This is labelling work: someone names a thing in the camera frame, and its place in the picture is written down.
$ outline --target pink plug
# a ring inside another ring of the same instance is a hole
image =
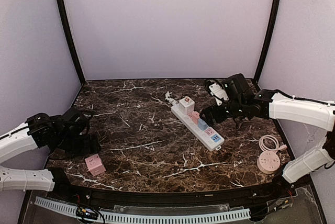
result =
[[[91,157],[85,159],[88,170],[92,173],[93,176],[97,176],[100,173],[106,171],[100,157],[98,154],[95,154]]]
[[[193,123],[195,123],[196,125],[198,125],[198,119],[199,117],[199,113],[197,111],[193,111],[190,114],[188,114],[188,116],[191,118],[191,120],[193,121]]]

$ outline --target power strip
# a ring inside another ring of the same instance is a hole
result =
[[[179,105],[172,106],[172,113],[207,147],[211,152],[220,150],[225,139],[212,127],[206,127],[201,130],[197,124],[192,121],[192,114],[186,115],[179,110]]]

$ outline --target white cable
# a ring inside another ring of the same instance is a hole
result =
[[[178,101],[174,100],[172,97],[171,97],[171,94],[172,92],[167,92],[165,94],[165,100],[169,102],[169,104],[171,104],[172,106],[173,105],[177,105],[178,104]]]
[[[271,140],[275,144],[275,148],[271,149],[271,148],[267,147],[265,145],[265,142],[264,142],[265,139]],[[279,146],[279,141],[277,140],[276,137],[274,137],[272,135],[264,135],[263,137],[261,137],[259,145],[260,145],[260,148],[263,152],[270,151],[270,152],[277,153],[278,151],[282,151],[282,150],[285,150],[287,148],[287,145],[285,145],[285,144],[280,147]]]

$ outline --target tabletop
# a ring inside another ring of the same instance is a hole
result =
[[[270,182],[272,175],[262,173],[256,161],[263,135],[282,143],[273,121],[245,119],[236,129],[227,119],[213,126],[225,139],[222,149],[210,152],[171,112],[166,92],[175,100],[189,96],[196,111],[213,104],[203,81],[88,81],[73,106],[94,114],[90,132],[98,135],[106,172],[92,176],[84,161],[89,155],[51,156],[47,167],[62,167],[73,185],[126,192],[204,192]],[[290,160],[287,151],[278,155],[282,164]]]

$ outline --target light purple wall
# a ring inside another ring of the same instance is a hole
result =
[[[0,0],[0,135],[39,112],[65,112],[80,88],[56,0]],[[40,169],[48,149],[1,164]],[[0,192],[0,223],[17,223],[24,192]]]
[[[261,76],[262,88],[335,100],[335,0],[281,0]],[[312,126],[281,121],[296,156],[325,136]],[[335,223],[335,169],[312,174],[329,224]]]
[[[65,0],[89,80],[252,77],[272,0]]]

